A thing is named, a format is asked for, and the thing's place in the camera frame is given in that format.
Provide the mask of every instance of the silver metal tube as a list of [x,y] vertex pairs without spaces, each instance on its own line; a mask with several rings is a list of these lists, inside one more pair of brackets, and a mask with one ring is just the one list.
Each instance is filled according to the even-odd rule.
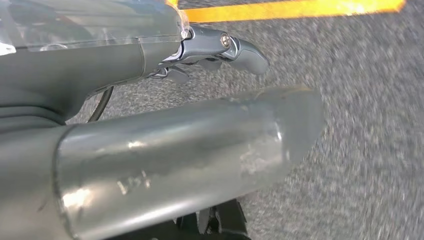
[[85,124],[56,159],[74,237],[100,240],[282,180],[323,127],[321,97],[271,88]]
[[[35,122],[36,117],[28,118],[27,122]],[[0,134],[1,240],[72,240],[58,211],[60,196],[52,178],[53,156],[69,129],[58,126]]]

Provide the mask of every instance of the clear plastic cover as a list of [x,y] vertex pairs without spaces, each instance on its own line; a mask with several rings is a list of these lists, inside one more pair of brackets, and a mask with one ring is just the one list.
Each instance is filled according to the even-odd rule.
[[189,28],[185,13],[166,0],[1,0],[0,8],[0,55],[179,42]]
[[0,16],[0,56],[14,53],[16,53],[16,49],[12,45],[12,41],[6,32],[2,18]]

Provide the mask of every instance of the yellow road marking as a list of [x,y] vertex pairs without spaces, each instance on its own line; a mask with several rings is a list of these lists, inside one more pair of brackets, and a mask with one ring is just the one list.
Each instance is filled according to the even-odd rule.
[[178,5],[178,0],[168,0],[168,2],[170,4],[173,4],[174,6],[177,6]]
[[399,12],[404,4],[405,0],[286,0],[184,11],[190,22],[210,23]]

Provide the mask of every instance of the bolt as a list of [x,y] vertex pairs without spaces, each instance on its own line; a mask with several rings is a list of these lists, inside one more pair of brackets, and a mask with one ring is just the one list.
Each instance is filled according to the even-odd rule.
[[224,32],[223,34],[221,34],[222,46],[224,46],[224,48],[228,48],[230,47],[230,43],[230,36],[228,35],[228,33]]

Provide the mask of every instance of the yellow painted line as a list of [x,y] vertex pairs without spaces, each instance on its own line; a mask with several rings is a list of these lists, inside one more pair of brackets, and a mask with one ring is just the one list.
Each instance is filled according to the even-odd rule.
[[168,2],[174,6],[178,5],[178,0],[168,0]]
[[286,0],[184,11],[190,22],[211,23],[399,12],[404,4],[405,0]]

